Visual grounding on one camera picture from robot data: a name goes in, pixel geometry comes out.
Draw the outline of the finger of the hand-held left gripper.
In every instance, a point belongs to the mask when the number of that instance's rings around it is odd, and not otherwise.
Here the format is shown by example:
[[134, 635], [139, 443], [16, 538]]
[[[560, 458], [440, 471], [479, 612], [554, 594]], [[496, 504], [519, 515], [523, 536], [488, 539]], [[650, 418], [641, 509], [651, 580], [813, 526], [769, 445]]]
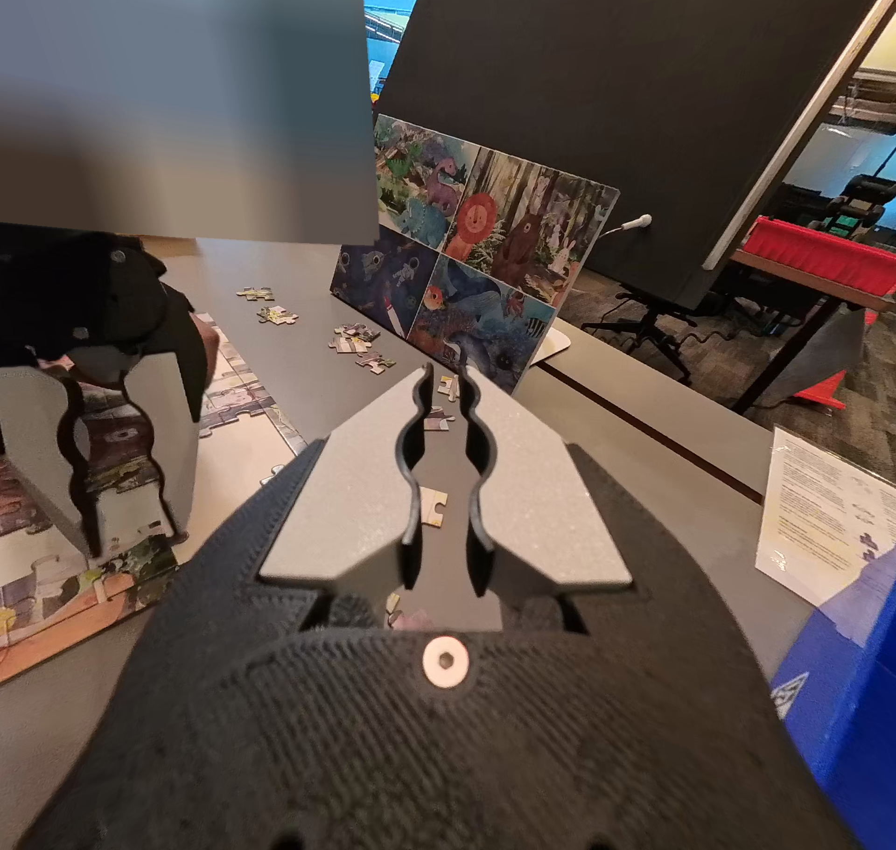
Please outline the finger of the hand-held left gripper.
[[150, 431], [149, 459], [160, 480], [160, 504], [176, 542], [187, 535], [199, 441], [175, 353], [142, 358], [123, 378], [127, 402]]
[[4, 454], [28, 495], [89, 558], [101, 554], [97, 506], [88, 490], [90, 440], [82, 389], [66, 371], [1, 369]]

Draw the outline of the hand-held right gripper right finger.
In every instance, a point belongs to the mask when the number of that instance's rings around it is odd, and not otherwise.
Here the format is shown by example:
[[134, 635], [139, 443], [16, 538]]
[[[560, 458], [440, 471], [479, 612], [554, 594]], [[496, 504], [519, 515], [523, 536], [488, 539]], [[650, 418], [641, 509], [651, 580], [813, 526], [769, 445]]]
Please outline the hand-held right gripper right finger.
[[475, 367], [459, 376], [476, 469], [466, 565], [477, 597], [506, 603], [616, 592], [633, 585], [559, 433]]

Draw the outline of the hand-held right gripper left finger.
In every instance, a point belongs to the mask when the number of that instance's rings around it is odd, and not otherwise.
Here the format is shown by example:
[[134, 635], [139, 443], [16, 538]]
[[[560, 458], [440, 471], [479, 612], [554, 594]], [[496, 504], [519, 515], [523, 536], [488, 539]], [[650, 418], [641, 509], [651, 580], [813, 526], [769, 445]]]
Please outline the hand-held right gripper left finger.
[[412, 589], [422, 564], [421, 487], [432, 404], [427, 363], [326, 439], [259, 578], [332, 596]]

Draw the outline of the animal jigsaw puzzle board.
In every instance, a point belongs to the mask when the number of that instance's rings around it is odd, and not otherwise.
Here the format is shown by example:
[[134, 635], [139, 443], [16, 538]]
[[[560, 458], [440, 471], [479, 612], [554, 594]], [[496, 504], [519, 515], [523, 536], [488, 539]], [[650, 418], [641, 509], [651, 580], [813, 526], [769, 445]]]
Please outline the animal jigsaw puzzle board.
[[219, 346], [185, 538], [165, 535], [148, 427], [119, 393], [82, 386], [101, 557], [64, 538], [2, 460], [2, 683], [158, 603], [210, 534], [305, 446], [212, 316], [198, 318]]

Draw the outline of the jigsaw pieces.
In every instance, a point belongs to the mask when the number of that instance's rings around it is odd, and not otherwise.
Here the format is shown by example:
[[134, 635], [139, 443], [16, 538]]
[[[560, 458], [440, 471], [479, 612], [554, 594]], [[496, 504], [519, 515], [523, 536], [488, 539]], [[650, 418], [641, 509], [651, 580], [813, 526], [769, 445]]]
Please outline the jigsaw pieces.
[[[273, 292], [268, 287], [245, 287], [237, 295], [253, 303], [274, 302]], [[297, 322], [297, 315], [279, 306], [261, 307], [256, 317], [259, 323], [278, 326], [292, 326]], [[379, 329], [360, 322], [337, 326], [333, 329], [328, 348], [339, 355], [352, 355], [356, 364], [367, 369], [370, 374], [384, 374], [396, 365], [396, 360], [374, 349], [380, 334]], [[442, 408], [431, 408], [424, 421], [424, 430], [447, 430], [453, 420], [454, 416], [446, 416]], [[436, 529], [442, 528], [444, 510], [449, 501], [448, 494], [425, 486], [421, 486], [420, 494], [422, 523]]]

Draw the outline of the printed paper sheet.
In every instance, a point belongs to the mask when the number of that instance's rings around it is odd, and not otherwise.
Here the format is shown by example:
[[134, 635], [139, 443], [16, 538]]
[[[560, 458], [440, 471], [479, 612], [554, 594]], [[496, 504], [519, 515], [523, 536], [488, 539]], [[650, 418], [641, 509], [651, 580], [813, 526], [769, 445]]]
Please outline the printed paper sheet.
[[894, 485], [776, 427], [756, 569], [814, 607], [894, 551]]

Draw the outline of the puzzle box with pictures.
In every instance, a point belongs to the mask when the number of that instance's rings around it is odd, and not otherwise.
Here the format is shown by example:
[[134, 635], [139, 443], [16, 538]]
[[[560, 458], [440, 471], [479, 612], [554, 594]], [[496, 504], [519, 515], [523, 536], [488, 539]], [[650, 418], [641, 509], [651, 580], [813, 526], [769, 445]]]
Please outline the puzzle box with pictures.
[[514, 393], [620, 192], [386, 114], [374, 157], [379, 234], [341, 247], [330, 294]]

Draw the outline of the blue plastic bin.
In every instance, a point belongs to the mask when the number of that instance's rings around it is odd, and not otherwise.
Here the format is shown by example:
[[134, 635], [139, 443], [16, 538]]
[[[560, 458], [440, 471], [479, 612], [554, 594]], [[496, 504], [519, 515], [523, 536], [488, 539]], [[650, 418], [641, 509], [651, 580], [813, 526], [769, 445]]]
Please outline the blue plastic bin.
[[895, 847], [895, 550], [814, 610], [771, 699], [864, 848]]

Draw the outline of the red cloth table cover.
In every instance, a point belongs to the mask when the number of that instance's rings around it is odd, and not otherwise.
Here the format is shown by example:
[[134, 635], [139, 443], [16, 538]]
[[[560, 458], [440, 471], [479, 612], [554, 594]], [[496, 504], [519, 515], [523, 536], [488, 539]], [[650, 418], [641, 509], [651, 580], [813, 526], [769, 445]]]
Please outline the red cloth table cover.
[[742, 249], [875, 296], [895, 287], [893, 253], [780, 219], [757, 217]]

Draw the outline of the large dark partition panel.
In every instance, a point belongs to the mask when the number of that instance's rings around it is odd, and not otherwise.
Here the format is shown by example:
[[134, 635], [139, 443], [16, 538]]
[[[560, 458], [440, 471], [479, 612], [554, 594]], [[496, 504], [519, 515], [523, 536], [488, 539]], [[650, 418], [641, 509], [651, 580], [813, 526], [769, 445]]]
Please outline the large dark partition panel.
[[894, 15], [894, 0], [417, 0], [381, 114], [615, 187], [588, 265], [685, 307]]

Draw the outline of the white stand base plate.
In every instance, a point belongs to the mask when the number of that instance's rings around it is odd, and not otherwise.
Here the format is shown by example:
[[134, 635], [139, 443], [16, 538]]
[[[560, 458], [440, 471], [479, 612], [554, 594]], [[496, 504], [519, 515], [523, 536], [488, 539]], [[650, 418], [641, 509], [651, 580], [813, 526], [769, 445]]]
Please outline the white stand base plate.
[[580, 329], [559, 317], [550, 324], [546, 335], [539, 341], [539, 346], [532, 355], [530, 367], [536, 366], [549, 358], [565, 352], [573, 341], [581, 334]]

